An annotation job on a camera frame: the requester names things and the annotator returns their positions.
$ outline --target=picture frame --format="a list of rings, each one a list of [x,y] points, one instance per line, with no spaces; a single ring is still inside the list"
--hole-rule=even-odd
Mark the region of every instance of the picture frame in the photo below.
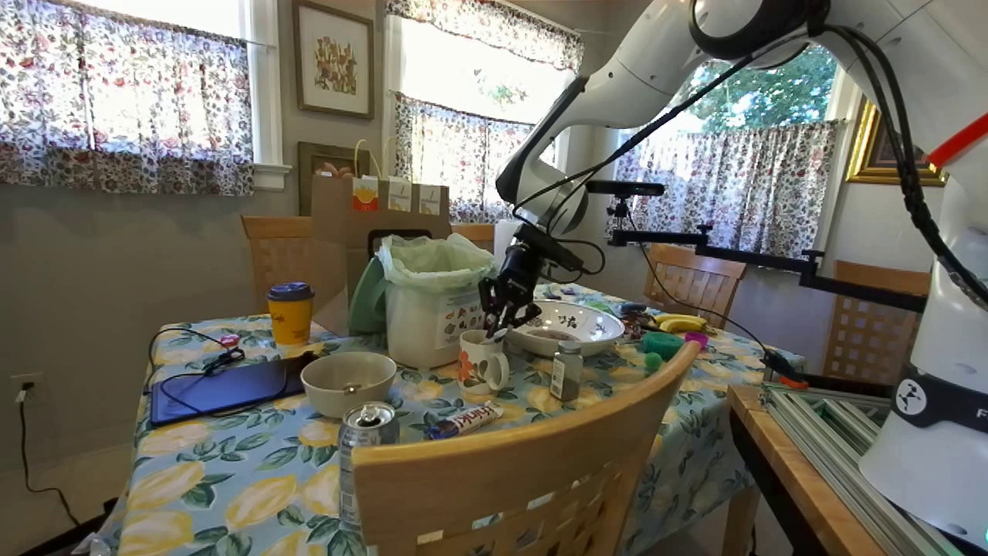
[[[298,0],[298,86],[303,110],[374,115],[374,22]]]
[[[947,176],[925,165],[925,155],[916,151],[916,171],[922,184],[945,184]],[[853,140],[853,155],[847,165],[847,182],[863,182],[863,184],[898,184],[898,171],[894,156],[889,136],[882,129],[882,115],[880,109],[866,99],[860,110],[860,128]]]
[[[359,155],[359,166],[353,165],[353,151],[354,149],[344,146],[298,143],[301,216],[312,214],[312,172],[319,166],[348,171],[353,176],[371,172],[371,151]]]

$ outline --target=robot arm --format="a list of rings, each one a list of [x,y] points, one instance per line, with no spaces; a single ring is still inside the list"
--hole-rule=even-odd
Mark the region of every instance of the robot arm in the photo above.
[[[503,271],[482,283],[488,331],[536,315],[532,291],[542,260],[564,254],[554,243],[554,228],[580,222],[587,203],[580,182],[568,182],[561,171],[536,160],[564,128],[644,122],[668,109],[704,57],[744,58],[799,33],[828,47],[868,97],[882,99],[889,80],[874,86],[874,70],[854,51],[863,47],[849,47],[833,30],[841,25],[880,44],[903,80],[912,115],[887,110],[887,122],[903,134],[903,151],[907,155],[898,171],[907,176],[913,171],[907,136],[922,151],[943,151],[939,146],[958,146],[958,136],[980,121],[988,129],[988,58],[980,37],[984,16],[988,3],[977,0],[654,0],[612,63],[564,91],[498,178],[500,199],[529,209],[533,225],[522,228],[524,236],[513,246],[516,256],[506,254]],[[950,384],[971,413],[916,424],[907,420],[913,406],[898,408],[905,395],[897,395],[898,411],[882,424],[878,445],[863,461],[863,471],[907,513],[988,549],[988,482],[980,480],[988,466],[988,143],[968,146],[947,166],[950,182],[943,199],[937,242],[925,236],[933,222],[922,222],[913,209],[916,203],[922,208],[922,190],[907,190],[905,203],[916,228],[925,228],[922,238],[937,254],[933,291],[912,362],[933,384]]]

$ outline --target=white cup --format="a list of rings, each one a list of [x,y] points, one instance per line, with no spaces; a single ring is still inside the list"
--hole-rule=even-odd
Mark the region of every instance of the white cup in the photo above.
[[[513,379],[513,366],[503,355],[503,343],[488,340],[485,331],[461,334],[461,384],[471,387],[476,379],[488,384],[488,389],[500,391]]]

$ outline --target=window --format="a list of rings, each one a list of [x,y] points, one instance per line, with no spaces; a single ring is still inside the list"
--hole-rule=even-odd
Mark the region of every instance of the window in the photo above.
[[[482,0],[391,0],[389,40],[395,172],[452,184],[453,220],[498,220],[495,178],[576,80],[580,40]]]
[[[678,97],[722,68],[697,68]],[[739,70],[617,160],[617,178],[668,184],[637,200],[632,225],[697,232],[709,222],[717,246],[802,260],[833,182],[837,122],[826,121],[833,82],[837,63],[815,47],[773,70]]]
[[[213,3],[207,30],[173,27],[162,5],[138,11],[138,3],[119,3],[121,16],[112,0],[89,3],[100,8],[50,0],[0,5],[2,184],[247,196],[262,155],[253,134],[268,121],[251,104],[258,51],[247,33],[213,33],[219,22],[240,25],[247,3]]]

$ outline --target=white bowl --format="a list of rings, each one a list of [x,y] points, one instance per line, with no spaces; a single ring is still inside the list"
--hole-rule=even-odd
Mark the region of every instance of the white bowl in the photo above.
[[[365,400],[385,400],[400,364],[380,351],[332,351],[303,366],[303,387],[312,408],[324,417],[344,417]]]
[[[536,300],[543,310],[536,319],[524,320],[522,327],[513,327],[509,337],[529,351],[557,355],[557,345],[564,340],[580,343],[584,355],[604,351],[617,343],[624,334],[624,320],[612,312],[579,306],[564,300]]]

